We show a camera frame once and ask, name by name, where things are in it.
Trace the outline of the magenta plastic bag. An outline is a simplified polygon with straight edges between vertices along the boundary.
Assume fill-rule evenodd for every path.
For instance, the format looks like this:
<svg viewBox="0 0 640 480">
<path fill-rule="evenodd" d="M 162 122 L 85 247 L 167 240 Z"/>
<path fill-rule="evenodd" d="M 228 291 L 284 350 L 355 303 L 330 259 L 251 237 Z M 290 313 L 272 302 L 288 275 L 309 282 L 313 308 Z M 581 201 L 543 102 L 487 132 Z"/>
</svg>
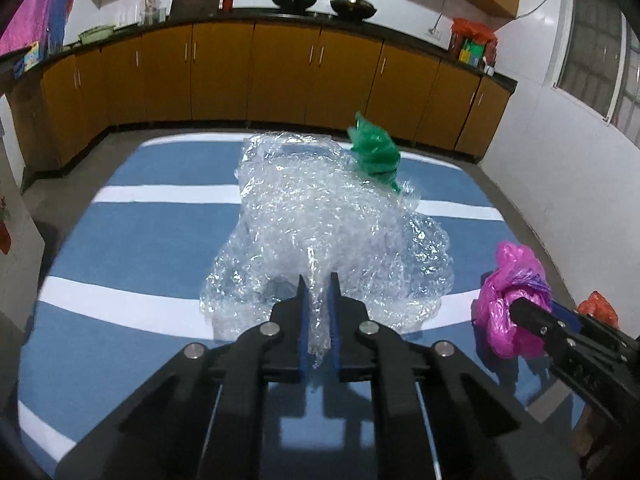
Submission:
<svg viewBox="0 0 640 480">
<path fill-rule="evenodd" d="M 510 307 L 514 301 L 526 299 L 550 312 L 552 295 L 546 271 L 528 246 L 506 240 L 497 246 L 496 263 L 496 270 L 480 286 L 472 307 L 473 322 L 484 330 L 488 346 L 498 358 L 540 358 L 544 343 L 511 321 Z"/>
</svg>

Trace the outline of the clear bubble wrap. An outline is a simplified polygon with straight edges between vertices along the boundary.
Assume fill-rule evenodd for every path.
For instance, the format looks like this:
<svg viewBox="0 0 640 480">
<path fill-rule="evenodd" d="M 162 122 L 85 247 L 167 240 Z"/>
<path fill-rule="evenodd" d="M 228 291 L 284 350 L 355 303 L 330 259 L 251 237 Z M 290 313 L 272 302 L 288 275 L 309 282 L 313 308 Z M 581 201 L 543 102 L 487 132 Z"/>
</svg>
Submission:
<svg viewBox="0 0 640 480">
<path fill-rule="evenodd" d="M 371 318 L 412 332 L 454 286 L 450 239 L 421 214 L 407 182 L 383 183 L 354 154 L 310 134 L 247 139 L 235 177 L 240 213 L 216 255 L 200 307 L 217 340 L 268 320 L 272 307 L 308 290 L 308 351 L 331 348 L 329 284 L 362 301 Z"/>
</svg>

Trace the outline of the green plastic bag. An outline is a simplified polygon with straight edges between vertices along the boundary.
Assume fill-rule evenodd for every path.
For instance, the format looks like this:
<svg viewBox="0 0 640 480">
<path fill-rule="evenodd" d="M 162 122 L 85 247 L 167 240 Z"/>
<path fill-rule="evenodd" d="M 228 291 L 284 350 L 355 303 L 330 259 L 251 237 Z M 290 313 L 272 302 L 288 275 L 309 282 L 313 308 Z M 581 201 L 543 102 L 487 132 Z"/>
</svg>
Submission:
<svg viewBox="0 0 640 480">
<path fill-rule="evenodd" d="M 383 128 L 369 122 L 360 112 L 355 120 L 356 125 L 349 127 L 347 133 L 359 169 L 399 193 L 397 170 L 401 156 L 398 146 Z"/>
</svg>

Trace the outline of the red lined trash bin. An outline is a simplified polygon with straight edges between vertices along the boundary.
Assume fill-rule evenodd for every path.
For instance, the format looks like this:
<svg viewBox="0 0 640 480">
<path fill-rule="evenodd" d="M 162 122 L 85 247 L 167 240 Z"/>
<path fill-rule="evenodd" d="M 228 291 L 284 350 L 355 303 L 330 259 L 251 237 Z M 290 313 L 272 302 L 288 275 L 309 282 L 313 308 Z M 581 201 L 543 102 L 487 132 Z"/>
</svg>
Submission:
<svg viewBox="0 0 640 480">
<path fill-rule="evenodd" d="M 616 330 L 620 328 L 620 319 L 612 304 L 597 290 L 594 290 L 587 299 L 579 304 L 577 311 L 582 315 L 592 315 L 597 320 L 608 324 L 608 326 L 616 328 Z"/>
</svg>

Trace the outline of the lower kitchen cabinets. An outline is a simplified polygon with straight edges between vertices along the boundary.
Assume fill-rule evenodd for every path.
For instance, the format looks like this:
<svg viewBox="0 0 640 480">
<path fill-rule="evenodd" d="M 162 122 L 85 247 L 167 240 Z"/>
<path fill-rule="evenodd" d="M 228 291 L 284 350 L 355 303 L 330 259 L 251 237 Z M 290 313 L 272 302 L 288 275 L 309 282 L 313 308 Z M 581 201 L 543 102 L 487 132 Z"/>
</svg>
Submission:
<svg viewBox="0 0 640 480">
<path fill-rule="evenodd" d="M 480 160 L 515 88 L 397 30 L 271 9 L 127 26 L 11 67 L 1 83 L 32 178 L 58 174 L 114 130 L 343 131 L 357 115 L 399 142 Z"/>
</svg>

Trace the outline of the barred window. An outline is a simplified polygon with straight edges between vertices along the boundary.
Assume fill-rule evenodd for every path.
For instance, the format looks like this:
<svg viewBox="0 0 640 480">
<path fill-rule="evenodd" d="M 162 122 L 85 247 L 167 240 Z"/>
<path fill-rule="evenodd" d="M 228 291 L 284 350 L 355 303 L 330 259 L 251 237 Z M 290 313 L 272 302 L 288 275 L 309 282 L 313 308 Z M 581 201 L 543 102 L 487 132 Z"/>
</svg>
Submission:
<svg viewBox="0 0 640 480">
<path fill-rule="evenodd" d="M 561 0 L 551 84 L 639 144 L 639 37 L 615 0 Z"/>
</svg>

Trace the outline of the red bag with groceries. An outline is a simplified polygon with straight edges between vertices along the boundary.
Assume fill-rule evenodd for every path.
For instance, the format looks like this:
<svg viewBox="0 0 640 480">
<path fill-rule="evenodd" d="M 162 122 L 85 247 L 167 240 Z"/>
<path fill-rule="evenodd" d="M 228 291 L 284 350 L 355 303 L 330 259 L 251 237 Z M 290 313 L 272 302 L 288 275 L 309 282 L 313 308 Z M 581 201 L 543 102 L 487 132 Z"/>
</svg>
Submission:
<svg viewBox="0 0 640 480">
<path fill-rule="evenodd" d="M 498 37 L 484 24 L 465 18 L 454 18 L 448 53 L 466 65 L 484 70 L 494 67 L 498 50 Z"/>
</svg>

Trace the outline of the black lidded wok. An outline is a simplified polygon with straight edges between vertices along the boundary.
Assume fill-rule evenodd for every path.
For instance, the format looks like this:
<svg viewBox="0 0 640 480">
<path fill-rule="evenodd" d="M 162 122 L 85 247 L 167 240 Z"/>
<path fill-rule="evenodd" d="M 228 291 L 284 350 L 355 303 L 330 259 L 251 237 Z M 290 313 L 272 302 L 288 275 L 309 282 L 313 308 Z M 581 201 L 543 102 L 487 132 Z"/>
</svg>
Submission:
<svg viewBox="0 0 640 480">
<path fill-rule="evenodd" d="M 331 0 L 330 6 L 337 16 L 349 21 L 365 21 L 378 12 L 368 0 Z"/>
</svg>

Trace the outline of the green basin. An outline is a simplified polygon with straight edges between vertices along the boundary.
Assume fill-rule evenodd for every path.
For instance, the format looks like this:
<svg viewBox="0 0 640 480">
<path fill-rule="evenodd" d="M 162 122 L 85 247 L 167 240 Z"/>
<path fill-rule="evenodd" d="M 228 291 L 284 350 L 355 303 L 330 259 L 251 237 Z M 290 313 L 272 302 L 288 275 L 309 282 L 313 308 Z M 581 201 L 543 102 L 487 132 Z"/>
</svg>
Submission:
<svg viewBox="0 0 640 480">
<path fill-rule="evenodd" d="M 94 44 L 107 40 L 114 34 L 114 25 L 99 25 L 87 30 L 84 30 L 79 34 L 79 41 L 81 44 Z"/>
</svg>

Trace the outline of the clear jar on counter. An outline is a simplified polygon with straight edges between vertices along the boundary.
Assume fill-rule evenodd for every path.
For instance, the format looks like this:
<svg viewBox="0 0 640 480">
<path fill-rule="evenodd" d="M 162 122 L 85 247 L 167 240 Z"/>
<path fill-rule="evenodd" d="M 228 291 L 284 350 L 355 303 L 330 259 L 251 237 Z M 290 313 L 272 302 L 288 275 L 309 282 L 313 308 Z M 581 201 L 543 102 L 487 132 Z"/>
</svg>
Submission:
<svg viewBox="0 0 640 480">
<path fill-rule="evenodd" d="M 140 22 L 143 26 L 151 26 L 166 21 L 166 8 L 160 0 L 143 0 L 140 11 Z"/>
</svg>

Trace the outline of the dark cutting board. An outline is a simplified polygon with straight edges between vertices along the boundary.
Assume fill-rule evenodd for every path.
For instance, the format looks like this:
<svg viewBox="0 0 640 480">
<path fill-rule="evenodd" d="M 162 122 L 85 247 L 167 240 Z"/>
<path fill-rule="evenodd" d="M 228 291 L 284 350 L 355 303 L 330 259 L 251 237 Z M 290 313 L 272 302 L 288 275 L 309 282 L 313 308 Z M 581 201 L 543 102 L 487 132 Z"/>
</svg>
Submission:
<svg viewBox="0 0 640 480">
<path fill-rule="evenodd" d="M 171 21 L 189 21 L 210 18 L 219 9 L 220 0 L 171 0 L 168 18 Z"/>
</svg>

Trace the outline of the red bottle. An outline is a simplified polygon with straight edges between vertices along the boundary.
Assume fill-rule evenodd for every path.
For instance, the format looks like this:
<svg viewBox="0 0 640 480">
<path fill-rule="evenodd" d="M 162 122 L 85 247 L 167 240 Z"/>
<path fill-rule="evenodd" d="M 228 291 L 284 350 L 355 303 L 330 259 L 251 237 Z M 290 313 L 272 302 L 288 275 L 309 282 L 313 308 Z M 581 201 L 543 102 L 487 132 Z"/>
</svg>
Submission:
<svg viewBox="0 0 640 480">
<path fill-rule="evenodd" d="M 221 9 L 226 13 L 230 13 L 233 10 L 233 3 L 234 0 L 222 0 Z"/>
</svg>

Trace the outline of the pink blue curtain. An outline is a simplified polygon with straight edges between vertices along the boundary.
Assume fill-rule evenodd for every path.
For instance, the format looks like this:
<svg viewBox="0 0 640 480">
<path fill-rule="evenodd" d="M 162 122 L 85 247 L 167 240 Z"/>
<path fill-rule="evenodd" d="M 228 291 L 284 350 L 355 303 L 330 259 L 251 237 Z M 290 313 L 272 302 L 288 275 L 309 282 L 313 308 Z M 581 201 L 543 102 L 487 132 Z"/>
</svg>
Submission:
<svg viewBox="0 0 640 480">
<path fill-rule="evenodd" d="M 74 0 L 23 0 L 1 36 L 1 54 L 38 44 L 47 56 L 63 47 Z"/>
</svg>

